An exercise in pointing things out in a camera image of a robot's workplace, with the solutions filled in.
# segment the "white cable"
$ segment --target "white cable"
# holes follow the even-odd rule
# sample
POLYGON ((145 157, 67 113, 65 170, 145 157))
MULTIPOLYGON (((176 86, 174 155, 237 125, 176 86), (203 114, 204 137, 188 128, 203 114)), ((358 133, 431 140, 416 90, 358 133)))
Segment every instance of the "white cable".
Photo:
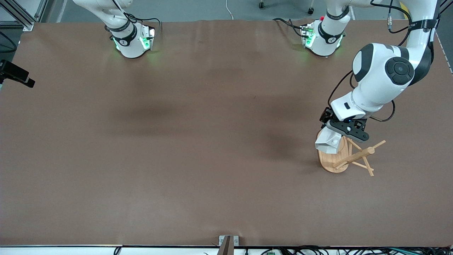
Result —
POLYGON ((228 12, 230 13, 231 19, 234 20, 233 14, 230 12, 230 9, 228 9, 228 0, 225 0, 225 7, 228 10, 228 12))

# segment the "wooden rod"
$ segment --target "wooden rod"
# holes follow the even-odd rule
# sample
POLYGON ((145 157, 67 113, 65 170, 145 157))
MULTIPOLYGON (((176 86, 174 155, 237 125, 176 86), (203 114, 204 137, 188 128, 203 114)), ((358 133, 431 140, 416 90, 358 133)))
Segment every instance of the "wooden rod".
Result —
POLYGON ((382 142, 376 144, 375 146, 373 146, 374 149, 378 148, 379 146, 381 146, 382 144, 384 144, 386 141, 383 140, 382 142))
POLYGON ((365 168, 365 169, 368 169, 368 168, 367 168, 367 167, 366 167, 365 165, 362 165, 362 164, 360 164, 360 163, 357 163, 357 162, 355 162, 355 161, 354 161, 354 162, 351 162, 351 164, 354 164, 354 165, 356 165, 356 166, 359 166, 359 167, 361 167, 361 168, 365 168))
POLYGON ((360 159, 362 157, 366 157, 366 156, 368 156, 370 154, 373 154, 374 152, 375 151, 374 151, 373 147, 368 147, 368 148, 364 149, 361 152, 354 153, 354 154, 352 154, 352 155, 350 155, 350 156, 348 156, 348 157, 346 157, 346 158, 334 163, 333 167, 338 169, 339 167, 342 167, 342 166, 344 166, 346 164, 349 164, 349 163, 351 163, 353 161, 356 161, 357 159, 360 159))
POLYGON ((360 146, 358 146, 352 139, 350 139, 350 138, 346 138, 346 139, 350 144, 354 145, 355 148, 357 148, 359 151, 362 151, 362 148, 360 148, 360 146))
POLYGON ((368 173, 370 174, 370 176, 374 176, 373 170, 371 169, 371 166, 370 166, 370 163, 368 162, 366 157, 362 157, 362 158, 363 158, 363 161, 365 162, 366 168, 368 169, 368 173))

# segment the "brown table surface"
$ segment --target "brown table surface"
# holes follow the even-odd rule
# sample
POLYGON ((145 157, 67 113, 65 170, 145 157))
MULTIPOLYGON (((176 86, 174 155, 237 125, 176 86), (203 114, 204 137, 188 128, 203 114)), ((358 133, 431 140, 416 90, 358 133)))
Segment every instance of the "brown table surface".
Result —
POLYGON ((384 20, 351 22, 328 58, 273 21, 165 23, 138 59, 103 27, 22 36, 14 63, 36 85, 1 90, 0 244, 452 243, 453 79, 437 39, 392 121, 367 125, 366 145, 387 140, 370 177, 324 171, 314 141, 355 53, 401 40, 384 20))

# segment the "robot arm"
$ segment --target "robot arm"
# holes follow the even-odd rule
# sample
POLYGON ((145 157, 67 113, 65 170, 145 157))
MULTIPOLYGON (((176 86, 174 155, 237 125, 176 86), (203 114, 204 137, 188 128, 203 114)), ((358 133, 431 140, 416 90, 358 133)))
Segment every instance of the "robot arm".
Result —
POLYGON ((326 108, 322 131, 316 148, 337 153, 342 135, 358 142, 369 136, 364 131, 366 120, 382 106, 420 81, 433 61, 433 39, 438 21, 438 7, 430 0, 401 0, 410 10, 412 22, 407 47, 368 44, 355 56, 352 71, 358 86, 334 100, 326 108))
POLYGON ((113 35, 113 41, 123 56, 137 58, 151 49, 154 28, 131 22, 123 8, 128 8, 132 0, 73 0, 101 19, 113 35))

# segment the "wooden object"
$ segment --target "wooden object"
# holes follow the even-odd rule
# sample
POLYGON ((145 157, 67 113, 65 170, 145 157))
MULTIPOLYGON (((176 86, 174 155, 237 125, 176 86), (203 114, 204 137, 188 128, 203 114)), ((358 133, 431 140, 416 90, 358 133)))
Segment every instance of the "wooden object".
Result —
POLYGON ((319 161, 323 168, 332 173, 341 173, 344 172, 349 164, 354 164, 356 166, 365 168, 368 170, 370 176, 374 176, 374 169, 371 168, 370 163, 368 162, 367 156, 374 154, 375 149, 384 144, 386 141, 383 140, 375 146, 368 147, 365 149, 360 148, 353 140, 342 137, 340 140, 340 146, 338 148, 337 154, 327 154, 322 151, 318 151, 319 161), (352 154, 352 147, 355 147, 359 151, 352 154), (359 159, 363 159, 365 165, 362 165, 356 162, 359 159))

